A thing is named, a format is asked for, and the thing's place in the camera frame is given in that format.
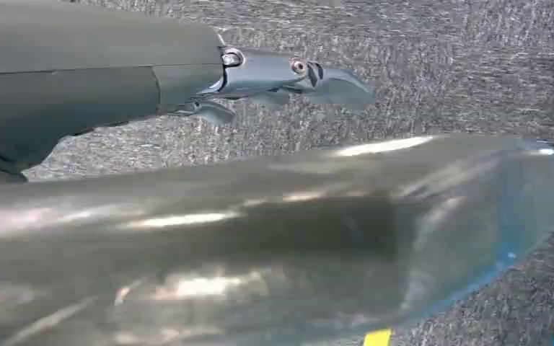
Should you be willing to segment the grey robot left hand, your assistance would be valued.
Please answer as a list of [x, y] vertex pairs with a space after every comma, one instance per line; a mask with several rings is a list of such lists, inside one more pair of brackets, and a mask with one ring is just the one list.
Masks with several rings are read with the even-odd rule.
[[28, 182], [66, 136], [220, 99], [359, 109], [353, 74], [208, 26], [0, 1], [0, 345], [304, 345], [416, 319], [554, 231], [554, 149], [419, 136]]

